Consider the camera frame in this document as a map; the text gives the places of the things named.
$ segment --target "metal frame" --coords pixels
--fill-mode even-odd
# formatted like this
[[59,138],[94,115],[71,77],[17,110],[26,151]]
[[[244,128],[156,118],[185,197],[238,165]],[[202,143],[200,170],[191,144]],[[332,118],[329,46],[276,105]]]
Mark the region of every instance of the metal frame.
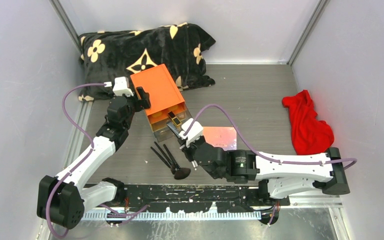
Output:
[[320,16],[322,15],[323,11],[325,10],[326,6],[331,0],[320,0],[317,4],[317,6],[314,9],[314,12],[312,13],[309,22],[307,23],[307,26],[305,27],[304,32],[302,33],[301,37],[299,38],[298,43],[295,46],[295,49],[292,52],[292,55],[290,56],[289,61],[287,62],[288,65],[292,66],[295,62],[295,60],[298,58],[298,55],[300,54],[301,50],[304,47],[304,44],[306,43],[309,35],[313,31],[314,27],[316,26],[317,22],[320,19]]
[[350,240],[348,229],[344,223],[344,215],[342,213],[343,210],[343,208],[329,208],[329,213],[337,239]]
[[61,22],[64,24],[65,28],[67,29],[67,32],[70,35],[74,44],[76,45],[78,51],[82,52],[82,45],[80,44],[80,41],[79,41],[79,35],[77,34],[72,22],[69,19],[69,16],[67,15],[63,6],[61,5],[60,0],[49,0],[49,2],[50,4],[52,4],[52,7],[55,9],[56,14],[58,14],[59,19],[61,19]]

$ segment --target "red towel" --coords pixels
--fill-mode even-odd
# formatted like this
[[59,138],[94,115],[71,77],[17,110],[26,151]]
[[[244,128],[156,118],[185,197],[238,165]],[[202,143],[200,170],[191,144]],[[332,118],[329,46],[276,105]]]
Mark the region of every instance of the red towel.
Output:
[[334,143],[331,127],[325,121],[316,119],[317,112],[309,91],[286,96],[282,104],[289,108],[292,144],[298,155],[323,153]]

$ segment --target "pillow with flower pattern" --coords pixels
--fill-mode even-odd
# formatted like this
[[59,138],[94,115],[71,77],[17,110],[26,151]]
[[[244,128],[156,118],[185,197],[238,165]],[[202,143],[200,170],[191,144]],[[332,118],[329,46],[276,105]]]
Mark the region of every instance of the pillow with flower pattern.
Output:
[[[145,31],[91,32],[79,36],[85,83],[114,82],[143,70],[165,64],[180,91],[214,85],[206,72],[202,53],[216,41],[191,23],[160,26]],[[109,87],[85,87],[80,101],[110,99]]]

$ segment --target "white gear rack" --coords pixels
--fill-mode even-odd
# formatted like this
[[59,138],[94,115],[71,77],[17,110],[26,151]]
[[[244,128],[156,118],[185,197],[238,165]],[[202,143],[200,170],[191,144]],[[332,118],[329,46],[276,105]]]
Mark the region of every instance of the white gear rack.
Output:
[[[92,209],[83,215],[82,221],[124,221],[130,216],[107,217],[110,213],[107,209]],[[141,212],[132,221],[199,221],[199,220],[259,220],[261,213],[255,212],[226,212],[218,213],[217,209],[210,209],[207,212],[184,213],[182,211],[174,213],[166,212]]]

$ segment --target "white robotic arm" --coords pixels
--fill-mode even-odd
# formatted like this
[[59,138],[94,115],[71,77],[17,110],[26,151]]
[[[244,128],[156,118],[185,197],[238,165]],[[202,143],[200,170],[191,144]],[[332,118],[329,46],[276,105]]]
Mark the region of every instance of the white robotic arm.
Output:
[[[107,82],[105,86],[111,87],[112,84]],[[149,94],[137,87],[140,98],[135,97],[125,77],[116,78],[112,90],[115,97],[109,102],[105,123],[96,133],[93,147],[90,145],[55,177],[45,176],[40,181],[37,200],[37,215],[40,218],[46,218],[47,201],[57,184],[60,185],[56,189],[57,194],[51,198],[49,217],[51,222],[67,229],[74,228],[84,212],[106,202],[123,202],[126,198],[124,183],[112,178],[105,178],[99,184],[84,189],[98,167],[124,143],[134,114],[151,107]]]
[[290,194],[321,189],[330,195],[348,194],[348,187],[342,163],[325,164],[340,159],[337,148],[329,148],[325,153],[313,155],[276,155],[259,151],[269,161],[250,150],[224,151],[206,143],[204,128],[197,121],[186,133],[193,119],[181,126],[181,131],[172,125],[168,127],[177,136],[180,149],[195,168],[201,166],[214,179],[226,178],[237,184],[259,181],[261,198],[280,200]]

